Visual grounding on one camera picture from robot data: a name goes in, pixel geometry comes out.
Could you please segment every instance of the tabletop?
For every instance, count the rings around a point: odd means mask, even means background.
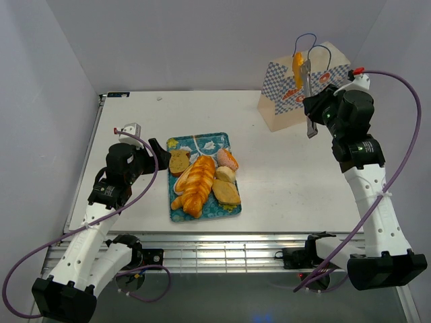
[[[260,91],[130,92],[106,98],[69,229],[80,226],[94,176],[118,142],[114,127],[137,122],[141,138],[162,147],[171,137],[225,132],[238,160],[242,212],[235,217],[174,223],[169,216],[168,174],[124,211],[112,231],[176,233],[348,232],[359,221],[349,185],[332,156],[326,129],[308,139],[305,123],[272,133],[257,110]],[[152,175],[133,185],[136,197]]]

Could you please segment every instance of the red logo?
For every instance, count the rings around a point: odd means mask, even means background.
[[[297,96],[296,97],[297,103],[302,103],[303,99],[305,99],[305,96]]]
[[[331,74],[330,72],[326,72],[325,74],[323,74],[320,79],[319,79],[319,83],[326,83],[329,81],[329,79],[331,78]]]
[[[284,97],[282,98],[282,100],[287,100],[288,98],[290,98],[291,96],[293,96],[296,92],[298,92],[301,89],[289,89],[286,94],[284,95]]]

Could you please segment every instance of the blue tray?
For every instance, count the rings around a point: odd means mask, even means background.
[[[225,148],[230,151],[229,136],[226,133],[207,133],[204,135],[186,136],[170,138],[167,141],[168,151],[175,149],[183,149],[190,151],[190,163],[194,163],[200,155],[209,155],[217,161],[217,151],[220,148]],[[168,175],[169,184],[169,205],[176,199],[177,195],[174,192],[174,185],[178,178],[174,177],[170,172]],[[208,201],[202,208],[202,216],[195,219],[189,214],[184,213],[183,209],[173,211],[170,209],[170,219],[173,222],[197,221],[206,219],[219,219],[223,217],[231,217],[241,212],[241,205],[221,205],[218,203],[214,193],[211,191]]]

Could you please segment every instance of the gray floor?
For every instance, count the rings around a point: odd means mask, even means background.
[[[343,274],[332,276],[336,282]],[[138,293],[156,296],[166,282],[165,276],[150,274]],[[337,291],[318,295],[271,285],[298,282],[296,274],[288,273],[174,275],[169,294],[157,303],[126,297],[111,283],[91,322],[406,322],[396,289],[359,292],[347,281]]]

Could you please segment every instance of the braided bread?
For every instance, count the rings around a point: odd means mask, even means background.
[[[185,213],[198,218],[202,215],[203,205],[208,201],[214,182],[216,166],[209,156],[196,159],[185,183],[184,193],[171,204],[172,210],[183,207]]]

